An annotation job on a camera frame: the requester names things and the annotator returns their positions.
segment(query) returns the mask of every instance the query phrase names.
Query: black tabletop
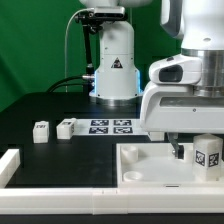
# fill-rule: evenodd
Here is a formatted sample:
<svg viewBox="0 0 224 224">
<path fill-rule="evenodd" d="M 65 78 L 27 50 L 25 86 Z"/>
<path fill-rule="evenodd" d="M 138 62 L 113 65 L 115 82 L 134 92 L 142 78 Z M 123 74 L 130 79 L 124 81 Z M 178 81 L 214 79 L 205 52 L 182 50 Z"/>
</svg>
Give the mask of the black tabletop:
<svg viewBox="0 0 224 224">
<path fill-rule="evenodd" d="M 106 107 L 92 104 L 82 93 L 33 93 L 0 113 L 0 156 L 19 148 L 21 166 L 7 187 L 116 187 L 117 143 L 147 143 L 147 136 L 73 136 L 58 141 L 56 126 L 65 118 L 139 118 L 139 105 Z M 46 144 L 33 143 L 36 121 L 49 121 Z M 3 215 L 0 223 L 216 223 L 223 214 L 129 215 Z"/>
</svg>

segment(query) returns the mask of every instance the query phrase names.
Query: green wall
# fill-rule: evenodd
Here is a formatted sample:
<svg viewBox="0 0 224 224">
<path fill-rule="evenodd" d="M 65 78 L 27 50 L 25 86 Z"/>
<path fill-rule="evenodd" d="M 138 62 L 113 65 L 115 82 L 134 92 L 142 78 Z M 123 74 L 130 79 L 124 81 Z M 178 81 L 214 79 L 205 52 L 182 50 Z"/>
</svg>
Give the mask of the green wall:
<svg viewBox="0 0 224 224">
<path fill-rule="evenodd" d="M 148 82 L 149 65 L 178 53 L 180 43 L 159 25 L 160 0 L 132 10 L 135 64 Z M 64 78 L 64 36 L 78 0 L 0 1 L 0 111 L 26 93 L 42 92 Z M 95 67 L 98 39 L 92 37 Z M 82 27 L 72 24 L 69 35 L 69 75 L 85 72 Z M 80 88 L 70 91 L 81 91 Z"/>
</svg>

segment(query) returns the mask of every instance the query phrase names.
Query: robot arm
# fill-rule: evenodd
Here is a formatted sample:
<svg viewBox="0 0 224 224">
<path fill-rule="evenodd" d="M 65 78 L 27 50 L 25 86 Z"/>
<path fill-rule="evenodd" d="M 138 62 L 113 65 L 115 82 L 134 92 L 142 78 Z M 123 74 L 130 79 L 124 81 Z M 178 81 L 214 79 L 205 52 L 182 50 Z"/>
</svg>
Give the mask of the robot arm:
<svg viewBox="0 0 224 224">
<path fill-rule="evenodd" d="M 95 8 L 101 7 L 140 7 L 151 3 L 153 0 L 80 0 L 80 2 L 86 7 Z"/>
<path fill-rule="evenodd" d="M 162 0 L 161 26 L 172 37 L 182 39 L 184 32 L 183 0 Z"/>
<path fill-rule="evenodd" d="M 120 0 L 119 5 L 123 7 L 141 7 L 144 5 L 148 5 L 153 0 Z"/>
</svg>

